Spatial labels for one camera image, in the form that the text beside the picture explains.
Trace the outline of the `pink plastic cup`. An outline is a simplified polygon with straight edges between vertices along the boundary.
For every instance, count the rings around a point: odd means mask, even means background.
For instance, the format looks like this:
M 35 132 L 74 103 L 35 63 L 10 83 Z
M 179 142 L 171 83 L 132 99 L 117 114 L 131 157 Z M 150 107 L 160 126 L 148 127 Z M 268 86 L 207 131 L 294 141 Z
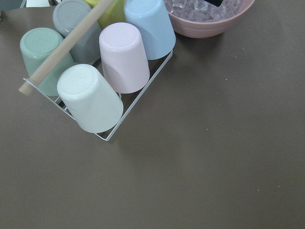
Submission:
M 142 89 L 150 79 L 140 31 L 126 22 L 107 26 L 99 36 L 104 78 L 121 94 Z

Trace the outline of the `green plastic cup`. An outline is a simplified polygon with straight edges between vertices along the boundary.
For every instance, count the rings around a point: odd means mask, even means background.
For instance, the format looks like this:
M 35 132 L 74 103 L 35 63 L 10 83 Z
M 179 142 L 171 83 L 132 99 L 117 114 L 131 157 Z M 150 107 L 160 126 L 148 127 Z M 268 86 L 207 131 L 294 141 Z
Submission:
M 50 28 L 35 28 L 22 36 L 20 50 L 29 76 L 37 70 L 62 41 L 61 34 Z M 47 96 L 57 96 L 59 77 L 73 65 L 73 58 L 68 53 L 39 84 L 39 89 Z

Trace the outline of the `white plastic cup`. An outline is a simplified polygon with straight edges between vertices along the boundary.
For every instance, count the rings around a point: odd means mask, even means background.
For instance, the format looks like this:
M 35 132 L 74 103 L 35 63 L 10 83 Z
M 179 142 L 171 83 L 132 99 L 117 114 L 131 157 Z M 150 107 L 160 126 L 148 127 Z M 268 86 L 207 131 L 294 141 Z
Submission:
M 102 74 L 88 64 L 65 70 L 57 91 L 78 125 L 86 132 L 101 133 L 114 127 L 123 114 L 123 103 Z

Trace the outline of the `yellow plastic cup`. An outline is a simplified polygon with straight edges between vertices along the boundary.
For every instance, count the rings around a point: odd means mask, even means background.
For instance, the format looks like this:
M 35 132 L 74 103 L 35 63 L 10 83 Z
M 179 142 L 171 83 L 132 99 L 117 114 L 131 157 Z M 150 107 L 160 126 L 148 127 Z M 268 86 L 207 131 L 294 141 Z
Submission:
M 100 14 L 99 18 L 96 18 L 96 21 L 92 25 L 98 24 L 103 30 L 105 27 L 113 23 L 126 22 L 123 10 L 124 4 L 125 0 L 112 0 L 112 3 L 103 12 L 103 14 Z

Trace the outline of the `grey plastic cup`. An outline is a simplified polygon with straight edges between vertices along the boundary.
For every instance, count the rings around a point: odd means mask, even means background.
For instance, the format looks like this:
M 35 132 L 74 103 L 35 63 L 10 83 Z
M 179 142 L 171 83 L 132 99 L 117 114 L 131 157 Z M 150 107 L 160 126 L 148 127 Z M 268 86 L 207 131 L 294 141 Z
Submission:
M 55 7 L 52 19 L 55 29 L 65 38 L 89 14 L 91 7 L 82 0 L 64 0 Z M 95 22 L 70 50 L 76 63 L 92 65 L 100 55 L 101 28 Z

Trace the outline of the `pink ice bowl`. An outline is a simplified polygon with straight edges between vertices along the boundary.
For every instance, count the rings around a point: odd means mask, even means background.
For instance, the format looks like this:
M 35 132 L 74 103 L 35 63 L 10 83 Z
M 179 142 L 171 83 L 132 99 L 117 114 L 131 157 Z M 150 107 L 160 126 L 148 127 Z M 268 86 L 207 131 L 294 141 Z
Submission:
M 190 38 L 209 38 L 219 35 L 233 27 L 254 4 L 255 0 L 243 0 L 236 15 L 216 22 L 194 22 L 179 18 L 168 12 L 176 33 Z

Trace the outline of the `blue plastic cup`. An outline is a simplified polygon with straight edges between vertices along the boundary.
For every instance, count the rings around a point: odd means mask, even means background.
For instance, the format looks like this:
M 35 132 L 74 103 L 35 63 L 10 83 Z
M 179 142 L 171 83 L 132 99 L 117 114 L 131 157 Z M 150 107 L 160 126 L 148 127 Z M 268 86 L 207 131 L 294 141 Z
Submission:
M 172 51 L 176 36 L 162 0 L 127 0 L 126 21 L 141 33 L 148 60 L 157 60 Z

